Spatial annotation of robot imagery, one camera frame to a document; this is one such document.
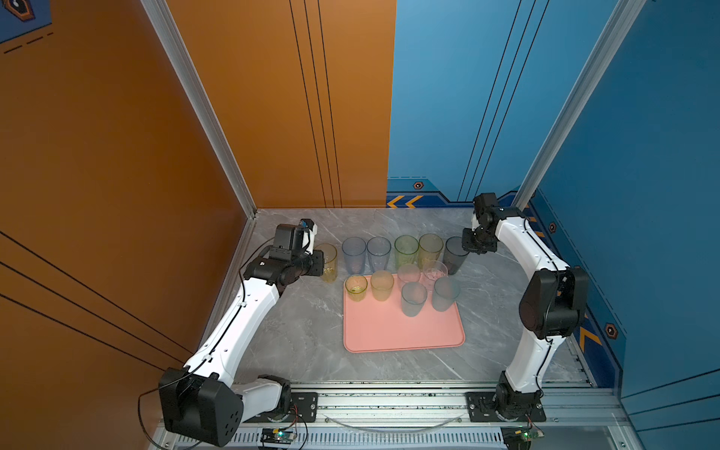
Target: orange chevron arrow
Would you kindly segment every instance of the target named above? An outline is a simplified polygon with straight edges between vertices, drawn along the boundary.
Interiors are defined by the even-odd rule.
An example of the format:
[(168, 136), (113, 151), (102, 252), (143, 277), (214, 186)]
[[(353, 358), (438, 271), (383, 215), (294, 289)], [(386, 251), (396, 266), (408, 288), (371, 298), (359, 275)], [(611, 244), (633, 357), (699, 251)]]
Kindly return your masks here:
[(389, 206), (389, 207), (391, 207), (391, 208), (397, 208), (397, 207), (395, 206), (395, 202), (396, 202), (397, 200), (402, 199), (403, 197), (404, 197), (404, 195), (398, 195), (398, 196), (395, 197), (394, 199), (390, 200), (390, 201), (387, 203), (387, 206)]
[(423, 196), (422, 196), (422, 195), (418, 195), (417, 197), (415, 197), (415, 198), (413, 198), (412, 200), (410, 200), (408, 203), (405, 203), (405, 206), (407, 206), (408, 208), (414, 208), (415, 205), (414, 205), (413, 203), (415, 203), (416, 200), (421, 199), (421, 198), (423, 198)]
[(592, 334), (590, 331), (585, 330), (583, 327), (580, 327), (580, 350), (585, 353), (585, 338), (590, 338), (593, 341), (595, 341), (599, 346), (602, 345), (600, 342), (600, 338)]

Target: orange wall panel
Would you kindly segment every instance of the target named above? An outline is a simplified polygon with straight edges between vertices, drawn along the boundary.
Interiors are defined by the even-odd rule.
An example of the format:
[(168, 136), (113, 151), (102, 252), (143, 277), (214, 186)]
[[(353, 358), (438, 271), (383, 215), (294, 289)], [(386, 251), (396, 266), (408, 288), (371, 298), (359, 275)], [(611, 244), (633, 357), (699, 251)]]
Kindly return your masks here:
[(171, 11), (258, 207), (381, 207), (395, 2)]
[(0, 43), (0, 430), (144, 449), (137, 397), (197, 348), (246, 217), (140, 2), (51, 8)]

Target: plastic cup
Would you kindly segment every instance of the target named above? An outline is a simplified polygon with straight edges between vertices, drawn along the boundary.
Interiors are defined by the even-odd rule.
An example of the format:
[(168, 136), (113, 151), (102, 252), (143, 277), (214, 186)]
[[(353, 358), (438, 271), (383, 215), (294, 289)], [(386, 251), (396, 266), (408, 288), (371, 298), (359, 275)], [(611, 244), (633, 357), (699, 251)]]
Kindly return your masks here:
[(426, 262), (440, 259), (440, 252), (443, 250), (443, 239), (440, 236), (433, 234), (422, 235), (418, 242), (420, 245), (418, 267), (422, 269)]
[(403, 264), (397, 268), (397, 285), (402, 289), (405, 283), (420, 281), (420, 269), (415, 264)]
[(395, 284), (395, 278), (387, 270), (379, 270), (370, 277), (370, 287), (372, 288), (372, 296), (375, 300), (384, 302), (390, 298), (392, 294), (392, 286)]
[(390, 259), (392, 245), (386, 238), (377, 236), (367, 241), (367, 256), (370, 270), (377, 272), (387, 269), (387, 262)]
[(362, 275), (353, 275), (345, 280), (345, 290), (350, 296), (350, 300), (359, 302), (365, 298), (367, 293), (367, 278)]
[(455, 278), (443, 276), (435, 282), (433, 292), (433, 308), (435, 311), (447, 311), (460, 296), (460, 283)]
[(443, 264), (448, 268), (448, 275), (455, 275), (462, 263), (465, 262), (468, 253), (462, 248), (462, 238), (453, 236), (445, 241), (445, 253), (443, 253)]
[(395, 267), (416, 264), (420, 244), (413, 236), (403, 235), (395, 239)]
[(425, 301), (428, 299), (428, 290), (418, 282), (407, 283), (402, 287), (402, 312), (409, 318), (414, 318), (420, 314)]
[(365, 270), (365, 250), (367, 244), (363, 238), (347, 238), (343, 242), (343, 255), (348, 275), (361, 274)]
[(425, 286), (428, 292), (432, 292), (435, 289), (435, 282), (443, 276), (448, 276), (448, 268), (445, 267), (445, 264), (440, 261), (428, 261), (423, 266), (420, 283)]
[(325, 283), (332, 283), (338, 278), (338, 249), (331, 244), (320, 244), (315, 250), (323, 252), (323, 275), (320, 277)]

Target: gray marble tabletop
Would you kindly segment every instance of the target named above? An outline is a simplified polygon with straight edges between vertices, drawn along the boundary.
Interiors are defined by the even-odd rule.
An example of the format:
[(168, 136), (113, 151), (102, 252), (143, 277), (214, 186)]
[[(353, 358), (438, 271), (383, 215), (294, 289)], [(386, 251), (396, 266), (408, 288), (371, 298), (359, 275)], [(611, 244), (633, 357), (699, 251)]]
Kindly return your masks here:
[[(470, 254), (455, 276), (463, 289), (458, 308), (466, 340), (460, 347), (354, 354), (343, 346), (343, 264), (341, 244), (351, 236), (368, 240), (400, 235), (443, 239), (461, 235), (470, 209), (260, 210), (249, 251), (271, 238), (280, 223), (309, 218), (318, 224), (316, 243), (338, 249), (338, 279), (327, 284), (312, 276), (287, 287), (260, 324), (235, 376), (246, 382), (273, 374), (293, 382), (437, 381), (497, 382), (512, 361), (523, 326), (518, 303), (528, 279), (502, 244), (497, 253)], [(395, 268), (391, 257), (388, 269)], [(586, 382), (567, 343), (558, 348), (547, 382)]]

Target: white robotic arm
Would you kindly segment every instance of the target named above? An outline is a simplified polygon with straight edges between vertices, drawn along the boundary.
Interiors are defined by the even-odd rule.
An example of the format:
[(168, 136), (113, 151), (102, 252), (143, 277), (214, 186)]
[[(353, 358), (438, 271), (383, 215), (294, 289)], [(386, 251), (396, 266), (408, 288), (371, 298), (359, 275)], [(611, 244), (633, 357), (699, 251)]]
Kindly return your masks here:
[(183, 370), (165, 372), (159, 390), (168, 431), (224, 446), (239, 423), (260, 413), (287, 414), (285, 379), (263, 375), (236, 386), (239, 392), (231, 387), (250, 340), (285, 287), (302, 275), (322, 275), (323, 252), (313, 251), (317, 232), (309, 219), (278, 225), (274, 244), (248, 265), (238, 295), (210, 337)]
[(498, 206), (494, 194), (481, 194), (473, 204), (472, 229), (463, 230), (465, 250), (496, 251), (500, 241), (529, 280), (518, 308), (525, 329), (495, 393), (495, 411), (501, 418), (513, 420), (528, 415), (540, 403), (542, 379), (555, 351), (582, 322), (588, 275), (558, 258), (518, 208)]

